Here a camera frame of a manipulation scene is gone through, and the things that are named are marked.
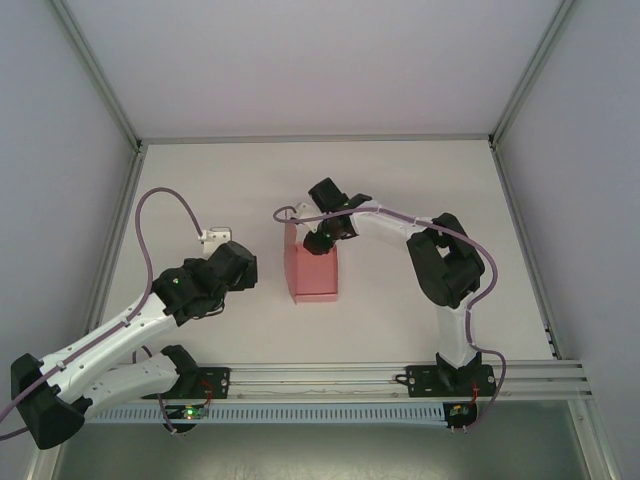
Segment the pink paper box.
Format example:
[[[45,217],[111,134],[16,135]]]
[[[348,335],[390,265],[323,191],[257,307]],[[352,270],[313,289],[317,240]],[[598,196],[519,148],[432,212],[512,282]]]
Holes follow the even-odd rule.
[[[299,228],[284,228],[284,272],[295,304],[335,302],[339,294],[338,249],[313,255],[297,240]]]

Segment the left controller board green light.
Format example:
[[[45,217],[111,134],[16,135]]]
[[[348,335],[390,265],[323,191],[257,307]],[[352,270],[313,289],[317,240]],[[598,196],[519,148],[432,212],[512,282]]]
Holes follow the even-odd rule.
[[[195,427],[193,420],[204,419],[209,412],[211,401],[200,404],[167,405],[159,402],[164,428],[171,434],[184,434]]]

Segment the grey metal panel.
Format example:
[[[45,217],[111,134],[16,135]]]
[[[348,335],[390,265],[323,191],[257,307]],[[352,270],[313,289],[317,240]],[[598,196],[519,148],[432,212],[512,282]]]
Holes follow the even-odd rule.
[[[94,425],[54,480],[617,480],[574,434],[536,424],[452,434],[416,426],[223,425],[171,437]]]

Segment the right controller board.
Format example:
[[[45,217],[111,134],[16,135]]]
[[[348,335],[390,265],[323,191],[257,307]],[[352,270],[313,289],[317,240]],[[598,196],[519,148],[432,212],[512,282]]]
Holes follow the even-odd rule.
[[[451,431],[467,432],[478,418],[476,403],[444,403],[447,428]]]

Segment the thin aluminium table edge rail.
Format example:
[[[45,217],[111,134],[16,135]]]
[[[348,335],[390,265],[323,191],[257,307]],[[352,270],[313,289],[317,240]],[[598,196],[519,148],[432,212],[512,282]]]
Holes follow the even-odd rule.
[[[276,144],[324,142],[489,141],[490,134],[325,134],[211,137],[158,137],[141,140],[145,146],[182,144]]]

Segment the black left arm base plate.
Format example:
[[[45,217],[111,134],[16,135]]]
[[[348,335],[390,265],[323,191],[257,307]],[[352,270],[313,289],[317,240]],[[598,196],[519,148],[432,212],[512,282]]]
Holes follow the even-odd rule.
[[[204,400],[226,399],[231,370],[227,367],[201,367],[196,383],[196,397]]]

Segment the aluminium side frame rail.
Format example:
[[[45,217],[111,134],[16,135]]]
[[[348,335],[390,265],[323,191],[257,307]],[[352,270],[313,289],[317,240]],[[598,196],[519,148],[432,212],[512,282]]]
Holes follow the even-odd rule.
[[[488,144],[522,250],[534,296],[544,320],[545,330],[554,347],[556,361],[567,363],[569,360],[574,360],[574,357],[568,353],[562,336],[558,332],[556,315],[547,289],[543,284],[542,274],[516,199],[514,187],[509,179],[505,161],[501,156],[499,144],[493,136],[489,136]],[[571,416],[571,425],[577,436],[589,478],[591,480],[621,480],[621,473],[600,418],[595,398],[586,393],[578,393],[575,399],[567,400],[567,406]]]

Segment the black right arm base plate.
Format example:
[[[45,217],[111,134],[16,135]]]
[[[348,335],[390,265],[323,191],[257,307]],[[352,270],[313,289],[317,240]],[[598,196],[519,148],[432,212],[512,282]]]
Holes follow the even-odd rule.
[[[407,387],[411,398],[466,398],[475,394],[491,397],[496,392],[496,380],[490,365],[451,369],[438,365],[410,365],[395,376],[398,384]]]

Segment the aluminium frame corner post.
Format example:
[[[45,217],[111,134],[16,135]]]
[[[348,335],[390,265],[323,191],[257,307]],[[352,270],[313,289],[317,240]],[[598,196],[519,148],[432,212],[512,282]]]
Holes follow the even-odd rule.
[[[72,51],[88,75],[99,99],[105,106],[117,129],[135,153],[141,150],[142,140],[119,102],[93,48],[67,0],[44,0],[51,9]]]
[[[489,145],[492,150],[496,150],[500,143],[506,138],[581,3],[582,0],[559,0],[551,19],[516,82],[494,128],[488,136]]]

